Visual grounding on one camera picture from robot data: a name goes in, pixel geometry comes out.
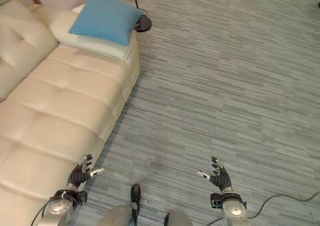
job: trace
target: gray robot leg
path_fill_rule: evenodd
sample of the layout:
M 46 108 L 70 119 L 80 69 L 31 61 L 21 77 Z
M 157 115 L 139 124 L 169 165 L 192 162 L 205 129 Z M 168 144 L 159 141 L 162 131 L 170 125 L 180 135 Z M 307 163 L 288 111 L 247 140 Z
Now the gray robot leg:
M 128 226 L 132 217 L 132 209 L 137 209 L 137 204 L 131 202 L 108 210 L 98 226 Z
M 192 223 L 182 210 L 177 210 L 168 214 L 164 226 L 192 226 Z

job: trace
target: white leather sofa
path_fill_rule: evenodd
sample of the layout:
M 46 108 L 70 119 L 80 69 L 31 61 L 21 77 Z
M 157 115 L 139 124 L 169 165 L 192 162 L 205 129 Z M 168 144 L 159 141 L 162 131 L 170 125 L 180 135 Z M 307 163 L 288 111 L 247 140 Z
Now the white leather sofa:
M 139 75 L 130 44 L 68 34 L 78 14 L 0 0 L 0 225 L 30 225 L 100 155 Z

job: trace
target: blue pillow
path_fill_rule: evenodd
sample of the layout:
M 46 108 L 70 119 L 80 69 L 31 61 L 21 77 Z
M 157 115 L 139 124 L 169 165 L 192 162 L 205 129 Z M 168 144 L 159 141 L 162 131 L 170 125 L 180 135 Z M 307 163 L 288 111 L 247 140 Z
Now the blue pillow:
M 143 10 L 122 0 L 86 0 L 70 34 L 106 39 L 127 46 Z

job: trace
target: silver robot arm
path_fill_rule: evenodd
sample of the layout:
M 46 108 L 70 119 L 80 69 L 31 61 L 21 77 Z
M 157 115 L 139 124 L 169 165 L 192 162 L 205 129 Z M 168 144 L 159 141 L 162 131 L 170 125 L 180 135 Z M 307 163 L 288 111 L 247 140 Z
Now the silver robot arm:
M 80 184 L 104 171 L 103 168 L 90 171 L 88 166 L 92 164 L 91 160 L 92 156 L 89 154 L 76 165 L 68 178 L 65 189 L 58 190 L 43 207 L 41 220 L 37 226 L 65 226 L 76 207 L 79 204 L 85 205 L 87 192 L 78 191 Z
M 212 157 L 213 174 L 198 171 L 198 175 L 208 179 L 219 187 L 221 194 L 213 193 L 210 196 L 213 208 L 221 208 L 223 218 L 228 226 L 250 226 L 247 219 L 247 203 L 242 201 L 239 194 L 234 193 L 230 177 L 220 160 Z

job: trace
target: floor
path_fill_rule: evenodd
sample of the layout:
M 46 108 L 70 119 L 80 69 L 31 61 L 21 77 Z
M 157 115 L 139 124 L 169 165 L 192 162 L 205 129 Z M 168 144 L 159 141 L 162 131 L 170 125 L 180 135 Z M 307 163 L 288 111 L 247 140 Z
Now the floor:
M 249 216 L 272 195 L 320 191 L 317 1 L 138 0 L 153 22 L 139 35 L 141 75 L 96 164 L 107 171 L 69 225 L 96 226 L 135 182 L 139 225 L 175 209 L 207 225 L 221 216 L 218 189 L 196 171 L 212 155 Z M 275 198 L 251 223 L 320 225 L 320 196 Z

